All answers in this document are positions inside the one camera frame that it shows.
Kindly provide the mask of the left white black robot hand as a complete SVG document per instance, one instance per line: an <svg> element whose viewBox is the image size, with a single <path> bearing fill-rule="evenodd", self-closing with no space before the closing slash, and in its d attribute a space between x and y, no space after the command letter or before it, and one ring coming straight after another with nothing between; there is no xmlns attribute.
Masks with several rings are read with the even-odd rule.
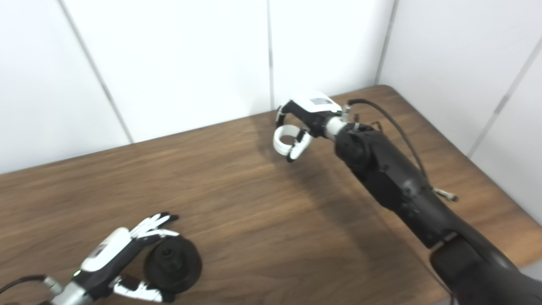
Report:
<svg viewBox="0 0 542 305"><path fill-rule="evenodd" d="M69 296L62 304L91 305L111 294L148 302L172 303L174 293L167 293L144 280L122 275L122 271L145 247L167 237L178 237L178 232L163 228L178 218L178 215L161 212L145 218L132 229L115 229L82 262L79 271L66 286Z"/></svg>

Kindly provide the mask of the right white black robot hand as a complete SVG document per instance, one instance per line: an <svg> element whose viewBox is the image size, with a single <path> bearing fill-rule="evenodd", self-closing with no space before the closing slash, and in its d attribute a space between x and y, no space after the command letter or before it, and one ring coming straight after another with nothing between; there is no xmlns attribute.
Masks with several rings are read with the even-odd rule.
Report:
<svg viewBox="0 0 542 305"><path fill-rule="evenodd" d="M335 141L339 131L347 124L348 110L322 92L296 94L277 109L273 147L296 161L318 137Z"/></svg>

